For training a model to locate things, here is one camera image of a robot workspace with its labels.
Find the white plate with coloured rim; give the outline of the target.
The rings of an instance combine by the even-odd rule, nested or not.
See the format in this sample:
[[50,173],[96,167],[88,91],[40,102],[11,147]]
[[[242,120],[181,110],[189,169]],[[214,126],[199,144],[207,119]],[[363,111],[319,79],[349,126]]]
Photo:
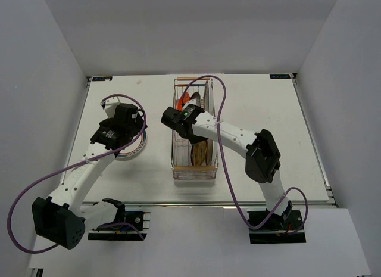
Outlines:
[[139,139],[137,139],[133,144],[131,144],[131,146],[128,146],[127,148],[119,152],[116,159],[123,161],[136,158],[145,148],[147,140],[148,137],[146,131],[144,130],[143,133],[140,135]]

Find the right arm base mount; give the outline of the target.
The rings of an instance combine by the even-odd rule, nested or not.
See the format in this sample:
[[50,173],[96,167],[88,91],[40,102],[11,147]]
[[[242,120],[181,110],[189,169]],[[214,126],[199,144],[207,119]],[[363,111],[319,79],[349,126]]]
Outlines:
[[301,212],[292,210],[283,224],[277,225],[271,218],[261,228],[250,229],[249,241],[251,244],[305,244]]

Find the yellow patterned plate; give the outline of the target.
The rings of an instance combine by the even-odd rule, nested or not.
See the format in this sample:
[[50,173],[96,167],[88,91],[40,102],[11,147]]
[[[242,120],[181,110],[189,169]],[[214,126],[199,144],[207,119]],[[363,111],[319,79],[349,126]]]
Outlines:
[[207,165],[208,141],[201,141],[193,144],[191,148],[190,160],[195,167]]

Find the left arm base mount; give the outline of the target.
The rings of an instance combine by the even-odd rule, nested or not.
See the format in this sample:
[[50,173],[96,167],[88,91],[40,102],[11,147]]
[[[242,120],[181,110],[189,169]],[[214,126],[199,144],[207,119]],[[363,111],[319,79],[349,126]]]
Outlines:
[[127,207],[124,214],[110,224],[88,233],[89,241],[144,241],[148,235],[151,212],[146,208]]

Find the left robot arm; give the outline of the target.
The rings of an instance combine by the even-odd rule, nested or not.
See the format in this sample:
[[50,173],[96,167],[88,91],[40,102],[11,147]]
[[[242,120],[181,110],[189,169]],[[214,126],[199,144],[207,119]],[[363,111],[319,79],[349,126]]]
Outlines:
[[142,111],[133,104],[116,103],[108,108],[90,139],[82,165],[67,174],[47,198],[32,204],[36,233],[68,250],[93,229],[121,228],[126,221],[125,205],[103,198],[88,208],[82,202],[102,172],[117,158],[120,148],[131,143],[145,129]]

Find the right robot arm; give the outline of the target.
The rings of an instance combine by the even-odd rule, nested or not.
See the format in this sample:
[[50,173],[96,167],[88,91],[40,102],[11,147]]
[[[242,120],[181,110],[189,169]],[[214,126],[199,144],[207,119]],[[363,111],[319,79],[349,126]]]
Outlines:
[[264,220],[255,226],[248,225],[250,229],[257,230],[264,225],[281,229],[290,222],[292,203],[286,197],[280,180],[280,151],[271,132],[265,129],[260,132],[243,130],[194,104],[187,105],[182,111],[168,107],[162,114],[161,123],[191,144],[207,139],[218,143],[230,194],[239,214],[248,223],[232,187],[223,147],[245,159],[245,173],[259,184],[267,210]]

